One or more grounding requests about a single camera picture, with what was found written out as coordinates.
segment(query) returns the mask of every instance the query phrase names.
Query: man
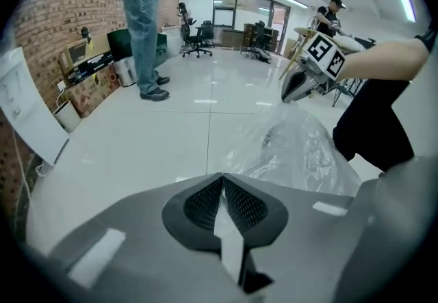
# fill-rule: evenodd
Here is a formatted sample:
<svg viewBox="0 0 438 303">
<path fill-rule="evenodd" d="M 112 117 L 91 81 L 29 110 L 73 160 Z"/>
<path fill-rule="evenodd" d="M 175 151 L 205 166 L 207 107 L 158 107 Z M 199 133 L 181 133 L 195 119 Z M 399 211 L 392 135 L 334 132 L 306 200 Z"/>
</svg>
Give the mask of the man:
<svg viewBox="0 0 438 303">
<path fill-rule="evenodd" d="M 348 161 L 357 153 L 386 172 L 414 156 L 391 106 L 426 62 L 436 36 L 431 25 L 415 39 L 386 42 L 347 56 L 337 80 L 369 79 L 333 130 L 336 148 Z"/>
<path fill-rule="evenodd" d="M 160 77 L 153 68 L 157 47 L 158 0 L 123 0 L 131 36 L 131 48 L 136 65 L 140 98 L 162 101 L 169 92 L 159 85 L 169 83 L 169 77 Z"/>
<path fill-rule="evenodd" d="M 341 22 L 336 17 L 336 13 L 345 9 L 342 0 L 331 0 L 328 6 L 321 6 L 315 17 L 315 26 L 318 32 L 329 37 L 334 37 L 336 32 L 341 36 L 348 36 L 341 28 Z"/>
</svg>

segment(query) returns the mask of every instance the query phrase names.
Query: office chair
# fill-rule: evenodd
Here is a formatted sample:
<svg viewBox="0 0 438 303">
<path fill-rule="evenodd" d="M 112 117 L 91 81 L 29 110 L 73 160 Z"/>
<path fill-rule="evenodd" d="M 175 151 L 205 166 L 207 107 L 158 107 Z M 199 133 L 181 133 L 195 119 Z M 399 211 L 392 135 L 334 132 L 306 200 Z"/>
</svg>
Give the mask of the office chair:
<svg viewBox="0 0 438 303">
<path fill-rule="evenodd" d="M 248 57 L 249 54 L 251 54 L 253 58 L 270 64 L 271 57 L 269 53 L 266 52 L 266 47 L 269 46 L 272 36 L 265 34 L 265 23 L 263 21 L 255 23 L 254 26 L 256 38 L 251 48 L 246 50 L 246 56 Z"/>
<path fill-rule="evenodd" d="M 182 15 L 183 20 L 184 20 L 184 25 L 181 26 L 181 30 L 183 32 L 184 42 L 187 43 L 187 44 L 192 44 L 193 45 L 193 49 L 190 49 L 190 50 L 187 50 L 187 51 L 183 52 L 183 57 L 185 57 L 186 55 L 189 55 L 191 53 L 197 52 L 198 55 L 196 57 L 199 58 L 200 57 L 200 51 L 203 51 L 204 54 L 209 53 L 210 56 L 213 56 L 213 53 L 211 51 L 201 49 L 201 42 L 202 42 L 202 39 L 203 39 L 203 37 L 202 37 L 203 28 L 202 27 L 197 27 L 198 33 L 195 36 L 191 36 L 190 35 L 190 26 L 195 24 L 196 20 L 193 21 L 192 18 L 187 19 L 187 17 L 186 17 L 186 15 L 187 15 L 187 8 L 186 8 L 184 3 L 179 3 L 178 11 Z"/>
<path fill-rule="evenodd" d="M 205 41 L 205 43 L 203 43 L 203 46 L 214 48 L 215 46 L 213 44 L 213 39 L 214 39 L 213 23 L 211 23 L 211 21 L 204 21 L 201 27 L 203 30 L 202 39 Z"/>
</svg>

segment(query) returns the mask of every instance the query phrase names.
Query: desk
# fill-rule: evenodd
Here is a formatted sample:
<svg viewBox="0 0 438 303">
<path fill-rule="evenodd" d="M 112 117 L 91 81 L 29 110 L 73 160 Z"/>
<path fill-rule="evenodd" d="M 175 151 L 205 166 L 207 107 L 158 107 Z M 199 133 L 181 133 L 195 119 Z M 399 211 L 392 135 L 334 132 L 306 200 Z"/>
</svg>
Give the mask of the desk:
<svg viewBox="0 0 438 303">
<path fill-rule="evenodd" d="M 222 48 L 239 50 L 244 40 L 244 32 L 224 28 L 222 30 Z"/>
</svg>

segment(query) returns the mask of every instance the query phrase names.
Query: white tape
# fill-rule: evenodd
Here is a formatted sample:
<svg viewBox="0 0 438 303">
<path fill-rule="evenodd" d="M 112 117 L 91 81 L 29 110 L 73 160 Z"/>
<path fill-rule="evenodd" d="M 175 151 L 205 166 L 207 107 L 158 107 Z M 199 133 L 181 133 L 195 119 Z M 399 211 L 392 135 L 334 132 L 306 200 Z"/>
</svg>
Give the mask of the white tape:
<svg viewBox="0 0 438 303">
<path fill-rule="evenodd" d="M 125 233 L 108 229 L 106 234 L 79 259 L 68 273 L 68 277 L 82 287 L 91 288 L 125 239 Z"/>
<path fill-rule="evenodd" d="M 336 217 L 344 217 L 347 214 L 346 209 L 333 205 L 328 205 L 323 202 L 316 202 L 312 208 L 316 211 L 334 215 Z"/>
</svg>

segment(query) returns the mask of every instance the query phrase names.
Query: cardboard box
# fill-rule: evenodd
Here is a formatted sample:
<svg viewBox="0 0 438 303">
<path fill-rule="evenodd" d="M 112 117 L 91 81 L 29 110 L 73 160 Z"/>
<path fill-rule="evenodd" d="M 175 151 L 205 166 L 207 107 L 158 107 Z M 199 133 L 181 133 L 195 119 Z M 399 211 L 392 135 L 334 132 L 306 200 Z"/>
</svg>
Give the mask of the cardboard box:
<svg viewBox="0 0 438 303">
<path fill-rule="evenodd" d="M 60 55 L 62 72 L 68 76 L 75 67 L 109 51 L 111 51 L 111 49 L 106 34 L 92 36 L 91 43 L 88 43 L 87 39 L 70 43 L 64 48 L 64 51 L 62 51 Z"/>
<path fill-rule="evenodd" d="M 283 53 L 283 57 L 287 59 L 291 59 L 291 50 L 295 46 L 296 40 L 288 38 L 286 41 L 285 52 Z"/>
<path fill-rule="evenodd" d="M 120 87 L 113 65 L 102 68 L 66 93 L 77 113 L 88 117 L 114 90 Z"/>
</svg>

